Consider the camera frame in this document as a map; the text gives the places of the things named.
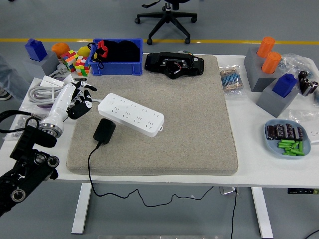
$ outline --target yellow toy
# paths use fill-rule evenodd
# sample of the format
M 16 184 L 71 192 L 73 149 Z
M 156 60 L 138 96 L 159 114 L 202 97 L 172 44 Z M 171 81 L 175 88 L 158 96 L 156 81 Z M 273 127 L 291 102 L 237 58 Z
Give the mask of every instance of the yellow toy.
M 90 55 L 90 49 L 87 46 L 83 46 L 78 50 L 78 55 L 88 57 Z

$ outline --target felt pad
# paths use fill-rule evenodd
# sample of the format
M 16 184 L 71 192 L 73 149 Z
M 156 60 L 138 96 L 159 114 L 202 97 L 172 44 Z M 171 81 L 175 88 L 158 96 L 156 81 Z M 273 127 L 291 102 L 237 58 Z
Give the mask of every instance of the felt pad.
M 162 132 L 148 137 L 116 122 L 110 142 L 91 156 L 94 175 L 232 175 L 238 169 L 235 143 L 223 95 L 217 59 L 204 59 L 204 73 L 171 80 L 143 70 L 141 76 L 88 77 L 98 89 L 93 99 L 114 93 L 164 115 Z M 87 174 L 87 160 L 97 142 L 93 134 L 103 118 L 94 102 L 77 120 L 67 168 Z

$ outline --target robotic hand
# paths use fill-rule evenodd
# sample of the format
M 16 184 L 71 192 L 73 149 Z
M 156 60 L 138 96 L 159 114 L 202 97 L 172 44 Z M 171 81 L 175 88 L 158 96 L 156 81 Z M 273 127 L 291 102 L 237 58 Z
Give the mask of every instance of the robotic hand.
M 92 107 L 92 99 L 89 91 L 81 88 L 97 91 L 86 82 L 67 84 L 56 98 L 48 117 L 40 122 L 39 129 L 59 138 L 64 130 L 63 122 L 68 117 L 76 120 L 86 114 Z

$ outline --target office chair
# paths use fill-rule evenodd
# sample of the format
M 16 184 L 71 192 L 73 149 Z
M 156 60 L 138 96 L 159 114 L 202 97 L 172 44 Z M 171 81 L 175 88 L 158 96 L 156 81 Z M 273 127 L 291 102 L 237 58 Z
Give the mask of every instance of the office chair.
M 164 23 L 170 23 L 172 22 L 179 30 L 181 30 L 185 35 L 185 43 L 190 43 L 190 34 L 188 31 L 177 21 L 177 17 L 191 17 L 190 21 L 192 23 L 195 23 L 197 21 L 197 14 L 196 13 L 187 13 L 187 12 L 177 12 L 177 11 L 171 11 L 170 5 L 172 4 L 173 10 L 179 9 L 180 3 L 188 2 L 189 0 L 165 0 L 165 6 L 162 7 L 162 12 L 152 12 L 152 13 L 141 13 L 137 15 L 137 18 L 135 18 L 135 23 L 140 24 L 141 23 L 141 17 L 152 17 L 152 18 L 160 18 L 157 25 L 154 27 L 154 29 L 150 32 L 149 38 L 148 38 L 148 45 L 152 45 L 152 36 L 161 28 L 161 26 L 164 25 Z M 153 2 L 150 5 L 142 5 L 144 8 L 149 8 L 150 6 L 153 6 L 159 1 Z

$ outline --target gray block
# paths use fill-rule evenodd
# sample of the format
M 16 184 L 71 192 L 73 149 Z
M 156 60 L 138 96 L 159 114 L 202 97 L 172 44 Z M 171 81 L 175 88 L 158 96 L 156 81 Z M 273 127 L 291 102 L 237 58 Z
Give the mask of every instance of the gray block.
M 42 61 L 32 59 L 23 60 L 23 64 L 30 76 L 42 79 L 44 76 L 48 76 L 56 70 L 56 66 L 60 64 L 58 57 L 53 51 L 47 51 L 47 53 Z
M 256 105 L 263 108 L 265 111 L 276 118 L 290 105 L 290 103 L 299 92 L 298 89 L 293 88 L 286 97 L 281 97 L 273 91 L 277 80 L 273 81 L 268 87 L 263 90 L 260 98 L 256 103 Z
M 273 74 L 264 73 L 261 68 L 266 59 L 259 57 L 257 51 L 258 47 L 250 47 L 244 60 L 247 78 L 252 92 L 262 92 L 276 78 L 282 76 L 278 68 Z

